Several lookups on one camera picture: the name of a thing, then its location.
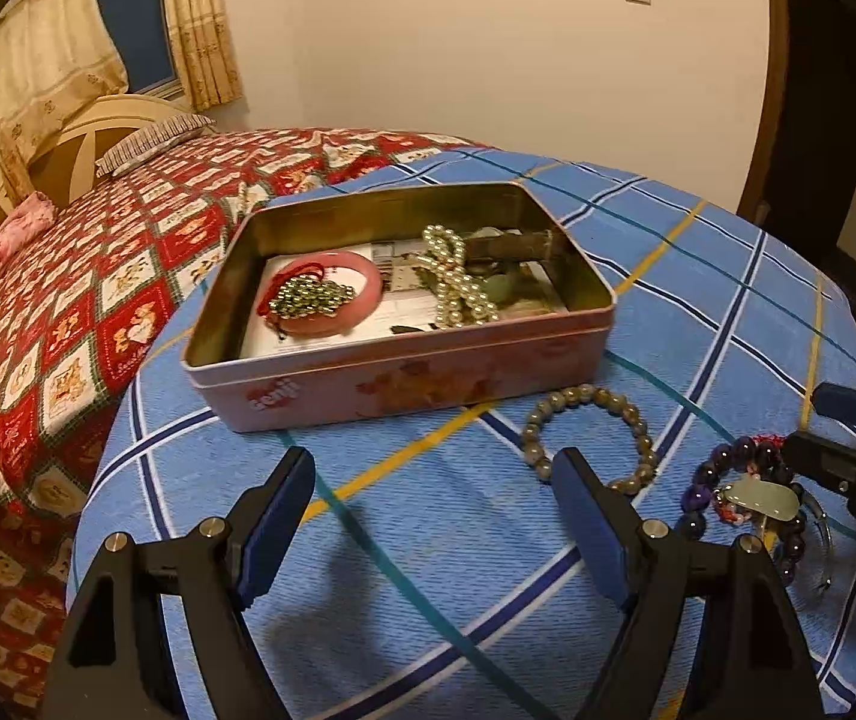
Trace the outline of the white jade pendant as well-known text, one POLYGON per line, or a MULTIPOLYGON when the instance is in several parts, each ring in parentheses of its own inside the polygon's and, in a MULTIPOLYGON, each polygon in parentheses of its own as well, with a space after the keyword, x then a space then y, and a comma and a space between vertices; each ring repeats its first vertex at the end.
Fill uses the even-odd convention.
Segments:
POLYGON ((777 522, 789 522, 800 511, 800 500, 789 486, 741 476, 720 488, 725 502, 777 522))

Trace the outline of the green jade bangle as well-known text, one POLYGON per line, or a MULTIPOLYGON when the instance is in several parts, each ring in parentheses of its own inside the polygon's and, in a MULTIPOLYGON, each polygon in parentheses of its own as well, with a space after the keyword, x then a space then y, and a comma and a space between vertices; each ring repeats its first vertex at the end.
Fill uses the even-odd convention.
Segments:
POLYGON ((498 227, 482 227, 460 236, 441 224, 431 224, 421 238, 426 259, 431 261, 428 273, 436 293, 446 293, 467 305, 509 304, 522 263, 532 254, 524 234, 498 227))

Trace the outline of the silver thin bangle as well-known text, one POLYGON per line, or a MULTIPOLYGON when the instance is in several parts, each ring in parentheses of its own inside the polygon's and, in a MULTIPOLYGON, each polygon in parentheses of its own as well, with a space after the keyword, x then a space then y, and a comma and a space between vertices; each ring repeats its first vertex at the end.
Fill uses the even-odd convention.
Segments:
POLYGON ((800 502, 802 502, 802 509, 809 514, 810 520, 815 525, 818 539, 820 539, 821 571, 816 584, 816 593, 824 595, 834 585, 834 541, 831 536, 830 521, 823 505, 810 493, 809 489, 802 489, 800 502))

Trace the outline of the blue plaid cloth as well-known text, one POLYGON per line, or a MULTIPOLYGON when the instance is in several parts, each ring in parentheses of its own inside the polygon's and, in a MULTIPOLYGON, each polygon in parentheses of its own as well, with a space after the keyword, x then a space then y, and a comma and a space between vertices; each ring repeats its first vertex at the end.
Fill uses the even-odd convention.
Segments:
MULTIPOLYGON (((641 514, 675 522, 691 476, 741 436, 856 431, 805 410, 815 383, 856 388, 843 291, 786 244, 628 172, 459 148, 364 177, 392 185, 517 181, 617 294, 599 382, 641 410, 659 454, 641 514)), ((569 718, 620 615, 522 458, 530 398, 471 415, 238 434, 188 383, 202 303, 177 309, 128 388, 76 532, 71 582, 107 535, 181 536, 260 483, 290 445, 319 492, 245 619, 298 718, 569 718)))

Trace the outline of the red patterned bedspread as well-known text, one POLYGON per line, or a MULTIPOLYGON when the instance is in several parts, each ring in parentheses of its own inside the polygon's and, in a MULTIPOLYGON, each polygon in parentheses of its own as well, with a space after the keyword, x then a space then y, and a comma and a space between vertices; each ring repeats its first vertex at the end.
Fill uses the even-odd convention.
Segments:
POLYGON ((0 268, 0 715, 31 718, 78 518, 154 338, 245 215, 455 146, 437 133, 205 133, 99 182, 0 268))

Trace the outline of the pink metal tin box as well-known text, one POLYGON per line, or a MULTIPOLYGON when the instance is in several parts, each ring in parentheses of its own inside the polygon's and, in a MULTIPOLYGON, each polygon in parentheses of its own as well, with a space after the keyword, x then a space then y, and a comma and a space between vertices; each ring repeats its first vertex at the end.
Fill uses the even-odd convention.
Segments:
POLYGON ((221 262, 182 356, 192 387, 236 433, 316 426, 473 405, 592 379, 617 296, 571 234, 509 182, 335 193, 245 218, 221 262), (377 309, 377 263, 358 244, 415 241, 431 224, 468 236, 519 232, 566 312, 501 319, 498 305, 437 294, 426 247, 405 263, 428 273, 436 328, 295 355, 239 358, 252 305, 281 338, 331 337, 377 309))

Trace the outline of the paper card in tin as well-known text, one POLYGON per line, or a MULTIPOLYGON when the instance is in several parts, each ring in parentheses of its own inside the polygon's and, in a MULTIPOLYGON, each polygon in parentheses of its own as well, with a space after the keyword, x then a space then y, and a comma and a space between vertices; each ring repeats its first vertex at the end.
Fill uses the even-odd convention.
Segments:
MULTIPOLYGON (((423 244, 415 241, 397 241, 391 244, 358 244, 348 252, 366 257, 377 263, 384 280, 377 309, 348 332, 331 337, 281 338, 257 314, 252 305, 250 317, 242 333, 239 358, 268 358, 268 356, 295 355, 316 349, 335 348, 361 341, 384 340, 407 332, 432 332, 436 328, 436 296, 428 286, 428 273, 405 263, 408 254, 421 252, 423 244)), ((537 262, 522 263, 521 275, 515 283, 512 301, 498 305, 501 319, 530 319, 556 312, 566 312, 560 294, 537 262)))

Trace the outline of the pink floral pillow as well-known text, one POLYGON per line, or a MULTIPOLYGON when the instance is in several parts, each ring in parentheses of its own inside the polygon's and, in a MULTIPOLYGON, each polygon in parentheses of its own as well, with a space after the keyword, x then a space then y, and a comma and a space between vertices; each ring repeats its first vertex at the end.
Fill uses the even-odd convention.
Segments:
POLYGON ((0 275, 14 255, 57 221, 57 208, 41 190, 32 192, 0 226, 0 275))

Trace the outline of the cream wooden headboard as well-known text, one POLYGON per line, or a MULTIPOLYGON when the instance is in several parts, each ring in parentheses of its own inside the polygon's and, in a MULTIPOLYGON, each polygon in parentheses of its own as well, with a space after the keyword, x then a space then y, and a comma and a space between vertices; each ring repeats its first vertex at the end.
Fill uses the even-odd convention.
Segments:
MULTIPOLYGON (((41 146, 29 165, 29 175, 57 208, 67 208, 99 182, 96 160, 111 146, 138 128, 181 112, 187 112, 182 99, 171 101, 153 94, 103 96, 41 146)), ((15 206, 0 172, 0 226, 15 206)))

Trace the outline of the grey checked pillow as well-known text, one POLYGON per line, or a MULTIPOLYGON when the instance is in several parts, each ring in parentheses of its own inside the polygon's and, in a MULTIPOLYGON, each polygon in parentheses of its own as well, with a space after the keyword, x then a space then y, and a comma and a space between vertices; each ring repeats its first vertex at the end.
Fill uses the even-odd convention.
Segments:
POLYGON ((122 138, 96 161, 97 177, 117 177, 130 172, 154 156, 211 130, 215 121, 208 115, 181 112, 122 138))

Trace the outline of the left yellow curtain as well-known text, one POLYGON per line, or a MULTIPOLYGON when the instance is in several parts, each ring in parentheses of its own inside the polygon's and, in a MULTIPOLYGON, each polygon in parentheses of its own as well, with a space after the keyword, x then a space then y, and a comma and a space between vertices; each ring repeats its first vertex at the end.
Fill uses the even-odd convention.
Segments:
POLYGON ((0 15, 0 172, 8 195, 34 192, 29 163, 128 75, 97 0, 10 0, 0 15))

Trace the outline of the yellow curtain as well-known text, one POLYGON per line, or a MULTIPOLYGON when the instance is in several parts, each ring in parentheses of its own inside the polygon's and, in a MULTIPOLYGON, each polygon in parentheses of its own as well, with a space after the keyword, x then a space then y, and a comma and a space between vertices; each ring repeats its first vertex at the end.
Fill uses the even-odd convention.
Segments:
POLYGON ((10 0, 0 15, 0 172, 8 195, 34 192, 29 163, 128 75, 97 0, 10 0))
POLYGON ((224 0, 163 0, 177 78, 195 110, 242 96, 224 0))

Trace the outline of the right yellow curtain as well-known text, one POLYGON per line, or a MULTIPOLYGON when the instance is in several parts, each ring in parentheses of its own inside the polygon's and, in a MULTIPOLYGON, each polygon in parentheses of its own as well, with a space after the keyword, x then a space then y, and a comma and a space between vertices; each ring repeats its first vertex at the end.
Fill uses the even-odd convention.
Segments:
POLYGON ((224 0, 163 0, 177 78, 195 110, 242 96, 224 0))

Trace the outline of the window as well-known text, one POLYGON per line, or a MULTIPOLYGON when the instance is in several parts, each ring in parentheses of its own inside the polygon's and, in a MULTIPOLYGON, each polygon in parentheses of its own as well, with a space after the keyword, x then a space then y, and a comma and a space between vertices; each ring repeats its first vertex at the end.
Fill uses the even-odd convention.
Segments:
POLYGON ((163 0, 97 0, 128 75, 130 93, 176 94, 163 0))

